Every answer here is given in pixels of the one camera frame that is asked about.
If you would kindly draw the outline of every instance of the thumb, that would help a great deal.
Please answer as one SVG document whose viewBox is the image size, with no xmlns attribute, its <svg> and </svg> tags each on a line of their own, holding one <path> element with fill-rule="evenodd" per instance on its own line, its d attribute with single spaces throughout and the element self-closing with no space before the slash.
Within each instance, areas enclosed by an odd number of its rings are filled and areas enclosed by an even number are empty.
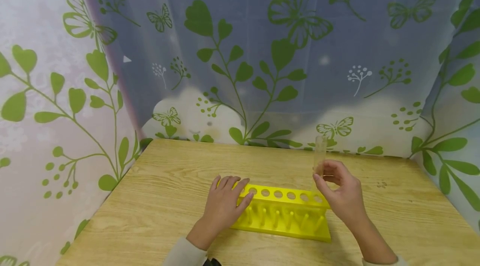
<svg viewBox="0 0 480 266">
<path fill-rule="evenodd" d="M 334 196 L 333 191 L 327 186 L 327 183 L 320 175 L 314 173 L 313 180 L 315 181 L 317 189 L 323 194 L 323 196 L 325 196 L 325 199 L 329 202 Z"/>
</svg>

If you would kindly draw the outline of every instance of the test tube rack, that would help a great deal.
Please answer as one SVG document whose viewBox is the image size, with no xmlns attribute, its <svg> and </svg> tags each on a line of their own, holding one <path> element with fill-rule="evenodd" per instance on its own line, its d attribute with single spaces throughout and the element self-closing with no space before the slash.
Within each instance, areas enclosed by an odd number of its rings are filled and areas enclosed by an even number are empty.
<svg viewBox="0 0 480 266">
<path fill-rule="evenodd" d="M 321 193 L 247 184 L 238 203 L 248 193 L 252 202 L 231 228 L 331 242 Z"/>
</svg>

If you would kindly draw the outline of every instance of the left hand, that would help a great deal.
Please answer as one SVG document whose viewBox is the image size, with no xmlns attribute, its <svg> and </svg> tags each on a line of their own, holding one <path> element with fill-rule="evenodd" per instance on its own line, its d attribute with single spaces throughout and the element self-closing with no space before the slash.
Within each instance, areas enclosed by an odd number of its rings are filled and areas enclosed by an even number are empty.
<svg viewBox="0 0 480 266">
<path fill-rule="evenodd" d="M 253 198 L 252 193 L 247 194 L 238 206 L 237 200 L 250 179 L 243 179 L 233 188 L 237 181 L 240 181 L 240 177 L 226 176 L 221 179 L 220 175 L 213 180 L 203 216 L 187 235 L 190 243 L 207 250 L 217 235 L 231 227 L 249 206 Z"/>
</svg>

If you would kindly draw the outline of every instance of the wrist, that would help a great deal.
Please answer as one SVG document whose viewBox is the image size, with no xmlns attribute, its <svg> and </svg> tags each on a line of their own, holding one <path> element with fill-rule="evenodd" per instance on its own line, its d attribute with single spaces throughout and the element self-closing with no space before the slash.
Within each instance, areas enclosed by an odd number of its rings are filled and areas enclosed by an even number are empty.
<svg viewBox="0 0 480 266">
<path fill-rule="evenodd" d="M 359 213 L 354 219 L 344 221 L 347 228 L 355 235 L 356 232 L 361 232 L 369 229 L 373 222 L 368 218 L 367 213 Z"/>
<path fill-rule="evenodd" d="M 187 241 L 201 250 L 208 250 L 220 231 L 211 225 L 209 221 L 200 218 L 187 235 Z"/>
</svg>

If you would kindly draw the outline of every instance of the glass test tube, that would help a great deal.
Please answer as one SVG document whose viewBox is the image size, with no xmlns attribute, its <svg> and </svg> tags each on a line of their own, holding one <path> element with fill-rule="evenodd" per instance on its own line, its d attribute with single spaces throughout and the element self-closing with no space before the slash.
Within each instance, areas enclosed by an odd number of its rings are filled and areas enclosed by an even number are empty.
<svg viewBox="0 0 480 266">
<path fill-rule="evenodd" d="M 313 152 L 313 173 L 320 176 L 323 175 L 323 161 L 327 152 L 327 139 L 325 136 L 317 136 L 315 138 L 315 151 Z M 319 193 L 315 182 L 312 183 L 312 192 Z"/>
</svg>

